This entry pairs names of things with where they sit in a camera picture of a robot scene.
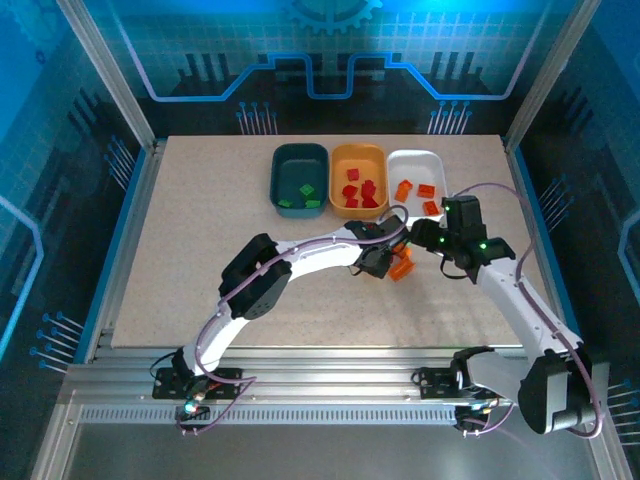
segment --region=orange tray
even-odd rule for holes
[[[357,168],[360,178],[350,182],[347,170]],[[378,203],[376,208],[347,208],[347,199],[342,189],[347,185],[358,187],[355,198],[362,205],[360,189],[365,180],[372,180],[376,186],[373,199]],[[336,215],[343,218],[367,219],[379,216],[387,209],[389,192],[387,190],[387,165],[384,151],[370,143],[348,143],[336,147],[331,152],[329,163],[329,201]]]

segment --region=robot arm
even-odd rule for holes
[[[240,330],[268,313],[291,280],[334,266],[355,266],[383,278],[391,265],[392,249],[411,242],[454,261],[464,270],[504,315],[529,360],[527,371],[488,347],[459,352],[451,368],[460,390],[481,387],[518,403],[525,420],[538,433],[593,421],[595,412],[584,381],[556,335],[564,335],[579,352],[599,390],[604,392],[606,365],[589,358],[580,338],[544,304],[526,278],[516,282],[515,254],[504,240],[487,239],[475,197],[445,198],[443,206],[446,215],[441,223],[421,219],[413,224],[411,232],[392,216],[381,224],[348,222],[336,232],[304,242],[274,242],[266,234],[257,235],[223,271],[215,321],[176,352],[174,369],[185,379],[202,376],[204,371],[196,360],[196,352],[200,352],[204,368],[215,370]],[[247,283],[267,262],[273,263]],[[523,295],[519,283],[524,284],[531,298]],[[540,312],[556,326],[554,332],[543,322]]]

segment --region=plastic tray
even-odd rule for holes
[[[367,219],[379,216],[387,209],[389,194],[387,190],[387,167],[384,151],[377,145],[368,143],[350,143],[336,147],[331,153],[329,200],[336,215],[343,218]],[[347,170],[357,168],[360,178],[350,182]],[[376,208],[347,208],[342,189],[347,185],[358,187],[356,198],[362,205],[361,185],[365,180],[372,180],[376,186],[373,199],[378,203]]]
[[[305,208],[300,187],[305,184],[315,189],[317,208]],[[327,206],[329,194],[329,153],[317,143],[286,143],[273,153],[271,163],[271,189],[269,197],[277,212],[288,218],[314,218]],[[284,208],[280,200],[293,205]]]
[[[409,210],[409,226],[419,218],[439,220],[442,217],[442,213],[426,217],[422,204],[431,199],[418,197],[417,195],[420,183],[435,186],[436,193],[433,201],[436,202],[438,208],[440,208],[442,197],[448,195],[444,167],[438,155],[427,150],[396,150],[391,152],[387,158],[387,169],[389,205],[404,205],[407,207],[407,210]],[[413,183],[413,189],[409,192],[407,201],[402,203],[398,202],[394,197],[398,184],[405,179]]]

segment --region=glass panel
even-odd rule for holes
[[[616,395],[640,388],[638,32],[640,3],[602,2],[521,146],[582,336],[611,359],[612,384],[631,382]],[[623,432],[640,420],[631,398],[609,402],[636,410],[615,417]]]
[[[0,28],[0,476],[22,479],[124,198],[122,153],[139,146],[53,0],[0,2]],[[58,311],[79,327],[43,322]]]
[[[88,4],[159,136],[504,134],[573,1]]]

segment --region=white tray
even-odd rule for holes
[[[389,205],[404,205],[409,210],[409,226],[419,218],[440,220],[442,214],[426,217],[422,204],[429,199],[418,197],[418,184],[424,183],[436,187],[433,201],[440,208],[442,197],[448,195],[447,183],[444,179],[442,160],[438,155],[427,150],[395,150],[387,157],[387,181],[389,182]],[[394,197],[398,184],[403,180],[413,183],[409,197],[405,203],[398,202]]]

